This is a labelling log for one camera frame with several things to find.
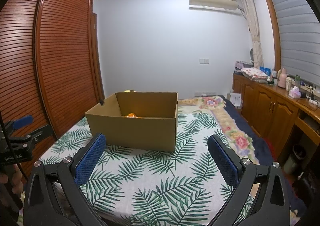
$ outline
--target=window blind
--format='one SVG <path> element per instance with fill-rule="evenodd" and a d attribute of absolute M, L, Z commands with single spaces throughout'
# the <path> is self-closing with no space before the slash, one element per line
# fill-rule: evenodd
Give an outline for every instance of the window blind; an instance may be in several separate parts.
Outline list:
<path fill-rule="evenodd" d="M 320 85 L 320 23 L 306 0 L 272 0 L 279 25 L 281 67 Z"/>

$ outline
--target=bed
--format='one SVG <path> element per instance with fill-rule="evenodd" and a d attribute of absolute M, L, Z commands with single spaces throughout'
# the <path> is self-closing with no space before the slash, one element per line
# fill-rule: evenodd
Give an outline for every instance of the bed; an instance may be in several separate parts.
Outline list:
<path fill-rule="evenodd" d="M 180 100 L 178 111 L 174 153 L 107 145 L 89 181 L 81 186 L 102 218 L 119 225 L 207 225 L 233 190 L 208 153 L 212 134 L 241 158 L 261 165 L 273 162 L 265 141 L 224 97 Z M 41 160 L 58 163 L 91 137 L 84 117 Z M 237 222 L 245 218 L 257 189 L 254 185 Z M 287 189 L 294 225 L 306 207 L 288 182 Z"/>

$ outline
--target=orange object in box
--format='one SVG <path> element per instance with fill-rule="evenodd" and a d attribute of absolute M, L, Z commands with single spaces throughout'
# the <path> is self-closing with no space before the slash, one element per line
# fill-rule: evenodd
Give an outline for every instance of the orange object in box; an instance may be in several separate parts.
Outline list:
<path fill-rule="evenodd" d="M 126 117 L 127 118 L 138 118 L 134 113 L 129 113 Z"/>

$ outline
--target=dark blue blanket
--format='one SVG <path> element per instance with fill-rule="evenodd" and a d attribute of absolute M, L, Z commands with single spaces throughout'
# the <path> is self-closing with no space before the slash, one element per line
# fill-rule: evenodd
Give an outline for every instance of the dark blue blanket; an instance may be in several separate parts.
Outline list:
<path fill-rule="evenodd" d="M 230 117 L 235 120 L 237 127 L 243 132 L 245 132 L 249 137 L 252 138 L 252 144 L 254 146 L 254 154 L 256 158 L 259 160 L 259 163 L 261 165 L 270 166 L 274 162 L 274 160 L 267 143 L 253 132 L 250 125 L 238 113 L 234 105 L 230 101 L 226 99 L 224 100 L 226 102 L 225 110 L 229 113 Z M 291 187 L 291 184 L 287 179 L 286 179 L 286 186 L 287 186 L 287 192 L 289 196 L 289 203 L 291 206 L 291 210 L 292 211 L 297 210 L 298 211 L 297 216 L 301 217 L 305 213 L 307 207 L 305 206 L 304 202 L 295 195 Z"/>

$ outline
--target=cardboard box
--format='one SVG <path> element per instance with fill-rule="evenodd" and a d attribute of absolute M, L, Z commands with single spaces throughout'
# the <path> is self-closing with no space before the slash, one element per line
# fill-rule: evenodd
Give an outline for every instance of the cardboard box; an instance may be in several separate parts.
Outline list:
<path fill-rule="evenodd" d="M 106 136 L 107 144 L 174 151 L 178 93 L 119 92 L 85 113 L 93 135 Z M 138 118 L 123 117 L 134 113 Z"/>

